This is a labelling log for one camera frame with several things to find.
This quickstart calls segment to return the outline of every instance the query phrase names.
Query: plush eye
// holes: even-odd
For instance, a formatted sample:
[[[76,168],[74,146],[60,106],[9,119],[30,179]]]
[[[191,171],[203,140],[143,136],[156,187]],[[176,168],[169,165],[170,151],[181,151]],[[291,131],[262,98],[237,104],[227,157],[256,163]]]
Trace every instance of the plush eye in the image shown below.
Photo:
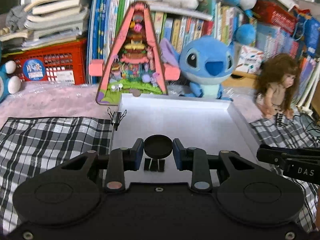
[[[229,56],[228,56],[228,68],[227,68],[227,70],[230,69],[230,68],[232,68],[232,66],[233,66],[232,57],[229,55]]]
[[[191,53],[187,57],[187,63],[190,65],[190,67],[196,68],[197,67],[197,55],[194,53]]]

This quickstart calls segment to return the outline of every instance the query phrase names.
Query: red plastic crate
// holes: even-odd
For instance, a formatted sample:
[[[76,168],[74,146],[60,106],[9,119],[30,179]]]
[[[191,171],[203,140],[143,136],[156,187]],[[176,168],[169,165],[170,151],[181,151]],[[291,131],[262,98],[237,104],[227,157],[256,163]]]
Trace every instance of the red plastic crate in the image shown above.
[[[86,39],[52,45],[3,58],[17,64],[17,75],[24,81],[68,81],[85,83]]]
[[[294,33],[296,18],[279,5],[265,0],[258,0],[252,9],[258,21],[281,27],[290,35]]]

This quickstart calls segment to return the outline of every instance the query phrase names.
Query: round black pad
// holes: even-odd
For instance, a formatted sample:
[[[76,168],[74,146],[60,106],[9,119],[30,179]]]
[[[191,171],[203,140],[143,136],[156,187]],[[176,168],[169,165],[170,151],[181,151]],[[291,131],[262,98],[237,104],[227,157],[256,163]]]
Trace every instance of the round black pad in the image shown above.
[[[144,152],[152,159],[163,159],[172,152],[172,141],[161,134],[149,136],[144,141]]]
[[[275,226],[296,219],[304,202],[299,186],[256,169],[232,174],[218,188],[217,200],[226,214],[257,226]]]
[[[76,221],[98,204],[97,186],[83,176],[60,170],[45,173],[22,183],[13,194],[13,205],[24,220],[40,225]]]

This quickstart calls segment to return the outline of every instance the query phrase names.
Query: plaid blanket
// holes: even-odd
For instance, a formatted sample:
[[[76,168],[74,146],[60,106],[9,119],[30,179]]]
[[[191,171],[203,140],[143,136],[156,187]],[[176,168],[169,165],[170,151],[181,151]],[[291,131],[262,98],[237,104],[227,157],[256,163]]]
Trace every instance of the plaid blanket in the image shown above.
[[[12,194],[22,182],[88,150],[107,154],[110,120],[94,118],[9,118],[0,130],[0,232],[20,223]]]
[[[299,115],[295,115],[293,120],[288,120],[284,115],[278,114],[274,121],[264,118],[252,122],[251,126],[260,140],[271,147],[320,147],[319,138],[313,136],[306,129]],[[277,174],[282,175],[282,171],[278,167],[273,166],[273,169]],[[288,177],[285,178],[299,185],[305,195],[304,206],[299,214],[297,223],[307,232],[317,230],[315,220],[318,185]]]

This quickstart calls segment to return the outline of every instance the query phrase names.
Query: blue bag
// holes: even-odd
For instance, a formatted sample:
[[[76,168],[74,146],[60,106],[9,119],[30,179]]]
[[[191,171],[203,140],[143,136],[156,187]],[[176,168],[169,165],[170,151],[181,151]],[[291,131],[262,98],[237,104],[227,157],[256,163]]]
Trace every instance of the blue bag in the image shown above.
[[[304,37],[303,41],[307,47],[306,53],[314,57],[319,42],[320,22],[313,18],[308,10],[302,12],[294,8],[293,11],[297,18],[293,37],[296,38],[296,41]]]

